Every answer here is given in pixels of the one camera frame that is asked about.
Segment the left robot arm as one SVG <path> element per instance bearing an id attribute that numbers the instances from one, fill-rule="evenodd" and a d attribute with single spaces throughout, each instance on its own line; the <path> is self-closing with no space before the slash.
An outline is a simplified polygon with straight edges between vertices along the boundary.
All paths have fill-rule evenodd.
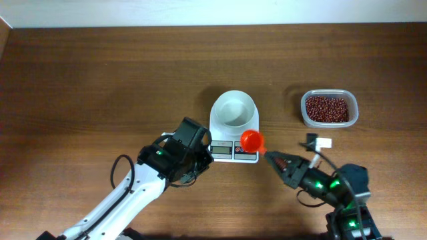
<path id="1" fill-rule="evenodd" d="M 54 236 L 48 231 L 40 239 L 119 239 L 123 230 L 168 187 L 189 187 L 214 160 L 209 152 L 210 132 L 162 135 L 139 152 L 137 161 L 128 155 L 131 169 L 113 191 L 74 226 Z"/>

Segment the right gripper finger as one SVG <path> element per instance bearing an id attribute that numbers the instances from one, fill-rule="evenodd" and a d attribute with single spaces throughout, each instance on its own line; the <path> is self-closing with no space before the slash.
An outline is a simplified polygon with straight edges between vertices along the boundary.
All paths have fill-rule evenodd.
<path id="1" fill-rule="evenodd" d="M 279 151 L 268 151 L 266 159 L 274 164 L 300 164 L 302 158 L 297 155 L 290 155 Z"/>
<path id="2" fill-rule="evenodd" d="M 280 177 L 291 177 L 293 175 L 294 172 L 292 166 L 290 166 L 294 160 L 292 155 L 281 153 L 279 151 L 266 151 L 264 158 Z"/>

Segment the orange measuring scoop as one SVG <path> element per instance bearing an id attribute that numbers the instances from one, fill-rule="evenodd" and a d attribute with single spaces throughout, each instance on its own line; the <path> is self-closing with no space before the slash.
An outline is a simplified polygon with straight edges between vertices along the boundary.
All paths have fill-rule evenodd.
<path id="1" fill-rule="evenodd" d="M 255 130 L 246 130 L 240 137 L 240 143 L 244 151 L 248 153 L 266 154 L 264 136 Z"/>

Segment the red adzuki beans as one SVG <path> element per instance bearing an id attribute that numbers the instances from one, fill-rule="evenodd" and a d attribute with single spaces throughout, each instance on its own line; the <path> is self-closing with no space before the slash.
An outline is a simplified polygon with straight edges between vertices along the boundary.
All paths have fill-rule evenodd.
<path id="1" fill-rule="evenodd" d="M 344 123 L 349 121 L 348 105 L 343 98 L 308 97 L 306 113 L 312 121 L 320 123 Z"/>

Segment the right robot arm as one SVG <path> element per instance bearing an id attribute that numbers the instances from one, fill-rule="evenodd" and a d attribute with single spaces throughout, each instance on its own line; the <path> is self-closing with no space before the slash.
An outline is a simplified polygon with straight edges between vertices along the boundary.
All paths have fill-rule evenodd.
<path id="1" fill-rule="evenodd" d="M 367 168 L 345 164 L 329 175 L 310 168 L 310 162 L 297 155 L 267 151 L 264 157 L 285 185 L 320 199 L 316 207 L 327 204 L 334 208 L 326 215 L 327 231 L 320 239 L 382 238 L 366 205 L 371 196 Z"/>

